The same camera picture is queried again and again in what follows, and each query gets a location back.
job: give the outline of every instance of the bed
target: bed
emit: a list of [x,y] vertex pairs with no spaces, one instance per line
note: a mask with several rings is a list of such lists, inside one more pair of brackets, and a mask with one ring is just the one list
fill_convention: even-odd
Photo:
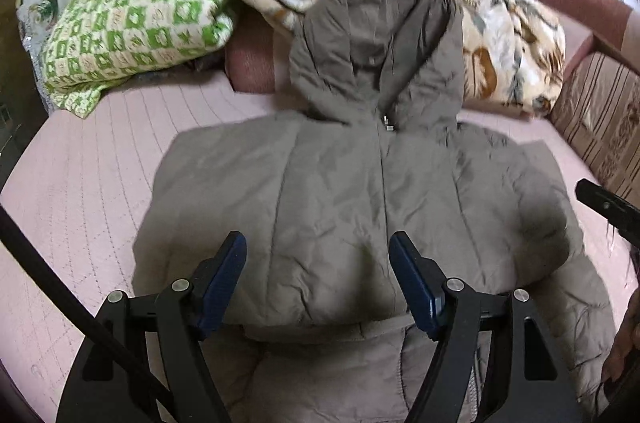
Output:
[[[292,94],[241,94],[224,72],[137,78],[111,91],[85,120],[59,110],[29,145],[0,201],[71,291],[95,313],[107,294],[132,295],[131,245],[151,198],[154,173],[183,130],[299,108]],[[460,120],[543,140],[560,165],[602,276],[616,325],[637,281],[628,244],[572,192],[595,181],[547,120],[523,122],[463,111]],[[53,422],[81,333],[51,304],[6,251],[0,251],[0,359],[26,400]]]

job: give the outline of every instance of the gray jacket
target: gray jacket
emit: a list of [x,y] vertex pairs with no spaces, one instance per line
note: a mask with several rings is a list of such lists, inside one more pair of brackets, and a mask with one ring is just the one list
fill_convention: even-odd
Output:
[[455,1],[320,0],[290,64],[308,112],[178,135],[134,244],[148,294],[245,235],[230,327],[205,344],[234,420],[405,418],[434,344],[388,262],[397,230],[477,291],[528,288],[578,395],[597,384],[612,317],[553,157],[456,121]]

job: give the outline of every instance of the pillow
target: pillow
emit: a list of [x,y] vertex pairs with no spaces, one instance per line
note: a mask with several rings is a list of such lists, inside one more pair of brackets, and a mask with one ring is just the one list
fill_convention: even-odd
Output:
[[508,116],[546,116],[562,88],[564,30],[558,16],[533,0],[463,6],[465,99],[506,104]]
[[44,83],[84,118],[105,89],[216,51],[233,25],[228,0],[72,0],[44,46]]
[[225,46],[225,72],[234,91],[294,94],[289,80],[291,40],[274,31],[255,9],[244,6]]
[[564,84],[551,122],[610,192],[640,208],[640,76],[602,53]]

